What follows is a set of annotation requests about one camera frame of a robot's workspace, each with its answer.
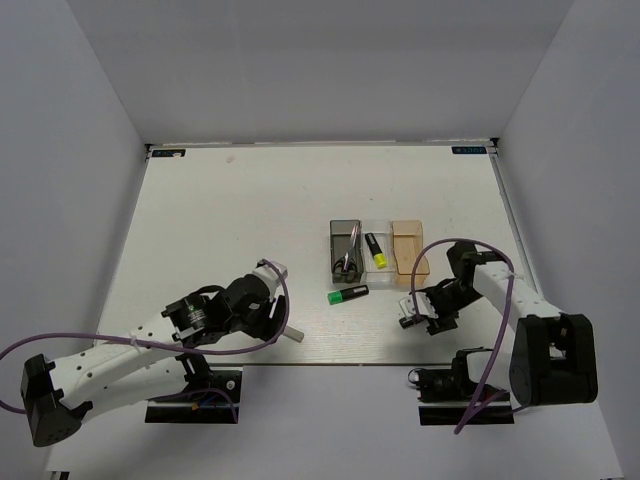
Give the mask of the grey eraser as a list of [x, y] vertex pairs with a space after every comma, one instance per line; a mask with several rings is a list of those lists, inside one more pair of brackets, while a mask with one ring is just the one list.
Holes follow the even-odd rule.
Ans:
[[304, 333], [292, 327], [286, 327], [283, 335], [297, 343], [301, 343], [304, 340]]

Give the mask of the yellow highlighter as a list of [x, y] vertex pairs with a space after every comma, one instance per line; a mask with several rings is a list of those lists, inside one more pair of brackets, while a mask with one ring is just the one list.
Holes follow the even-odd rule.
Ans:
[[380, 244], [378, 243], [373, 233], [365, 234], [365, 241], [372, 255], [373, 261], [377, 269], [384, 269], [387, 267], [386, 256], [384, 255]]

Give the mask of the green highlighter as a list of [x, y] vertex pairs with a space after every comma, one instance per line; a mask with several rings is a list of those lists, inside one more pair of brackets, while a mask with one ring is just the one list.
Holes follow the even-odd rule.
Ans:
[[327, 300], [330, 305], [338, 305], [367, 296], [369, 293], [370, 290], [367, 285], [357, 285], [330, 292], [327, 294]]

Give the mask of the black handled scissors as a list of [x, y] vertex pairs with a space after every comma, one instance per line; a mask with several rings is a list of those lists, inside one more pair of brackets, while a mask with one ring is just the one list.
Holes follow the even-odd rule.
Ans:
[[336, 274], [349, 274], [357, 272], [357, 241], [359, 238], [360, 226], [355, 223], [349, 238], [349, 244], [345, 254], [334, 263], [333, 272]]

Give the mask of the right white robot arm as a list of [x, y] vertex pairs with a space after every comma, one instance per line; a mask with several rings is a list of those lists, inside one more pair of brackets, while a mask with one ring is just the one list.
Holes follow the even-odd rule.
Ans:
[[474, 403], [505, 391], [520, 406], [588, 404], [598, 395], [594, 330], [583, 314], [552, 305], [515, 272], [503, 252], [458, 240], [446, 252], [451, 277], [414, 290], [411, 320], [437, 335], [457, 326], [459, 313], [485, 299], [500, 314], [493, 346], [459, 351], [451, 384]]

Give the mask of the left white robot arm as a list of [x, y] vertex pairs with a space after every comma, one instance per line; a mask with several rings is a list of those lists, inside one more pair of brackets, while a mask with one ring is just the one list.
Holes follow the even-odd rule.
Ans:
[[214, 344], [242, 333], [262, 349], [283, 335], [286, 278], [281, 267], [262, 263], [226, 287], [193, 291], [124, 336], [101, 335], [93, 347], [66, 357], [31, 357], [20, 395], [33, 445], [59, 443], [125, 405], [216, 392], [206, 361]]

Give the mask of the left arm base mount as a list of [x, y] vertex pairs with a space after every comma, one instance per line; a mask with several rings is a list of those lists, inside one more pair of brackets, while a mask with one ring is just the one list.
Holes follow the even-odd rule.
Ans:
[[147, 424], [234, 425], [240, 416], [243, 369], [214, 369], [211, 379], [190, 384], [175, 398], [147, 404]]

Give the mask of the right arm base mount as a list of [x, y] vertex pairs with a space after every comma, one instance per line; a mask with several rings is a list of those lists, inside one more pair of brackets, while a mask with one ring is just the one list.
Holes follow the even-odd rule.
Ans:
[[[464, 392], [454, 380], [451, 369], [413, 368], [407, 375], [408, 384], [417, 392], [419, 424], [423, 427], [455, 427], [462, 419], [474, 388]], [[492, 401], [475, 414], [468, 426], [514, 424], [508, 393]]]

